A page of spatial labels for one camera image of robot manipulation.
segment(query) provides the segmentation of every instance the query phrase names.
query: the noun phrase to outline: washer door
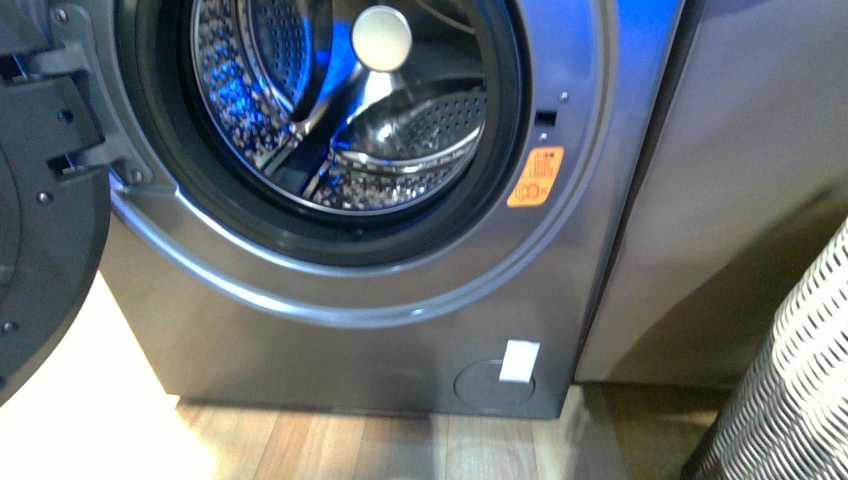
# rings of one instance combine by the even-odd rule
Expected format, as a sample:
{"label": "washer door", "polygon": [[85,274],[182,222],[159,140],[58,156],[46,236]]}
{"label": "washer door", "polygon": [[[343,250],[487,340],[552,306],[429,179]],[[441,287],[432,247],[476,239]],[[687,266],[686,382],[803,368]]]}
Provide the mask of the washer door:
{"label": "washer door", "polygon": [[15,3],[0,0],[0,405],[67,331],[109,230],[106,170],[66,160],[100,143],[79,90],[69,77],[17,68],[46,48]]}

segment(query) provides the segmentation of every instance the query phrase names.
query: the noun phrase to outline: washing machine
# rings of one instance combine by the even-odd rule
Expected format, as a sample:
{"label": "washing machine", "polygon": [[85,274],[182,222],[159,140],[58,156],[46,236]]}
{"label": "washing machine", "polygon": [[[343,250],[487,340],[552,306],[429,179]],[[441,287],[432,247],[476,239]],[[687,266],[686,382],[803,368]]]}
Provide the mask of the washing machine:
{"label": "washing machine", "polygon": [[99,268],[184,399],[559,415],[681,1],[0,7],[0,401]]}

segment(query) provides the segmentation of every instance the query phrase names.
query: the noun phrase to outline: warning sticker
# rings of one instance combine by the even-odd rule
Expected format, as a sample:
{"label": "warning sticker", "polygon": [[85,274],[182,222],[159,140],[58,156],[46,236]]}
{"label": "warning sticker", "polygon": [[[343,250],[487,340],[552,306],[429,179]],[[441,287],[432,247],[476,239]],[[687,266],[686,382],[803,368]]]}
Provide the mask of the warning sticker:
{"label": "warning sticker", "polygon": [[507,206],[510,208],[538,207],[548,201],[564,157],[563,147],[533,149],[518,185],[515,186],[515,190],[506,202]]}

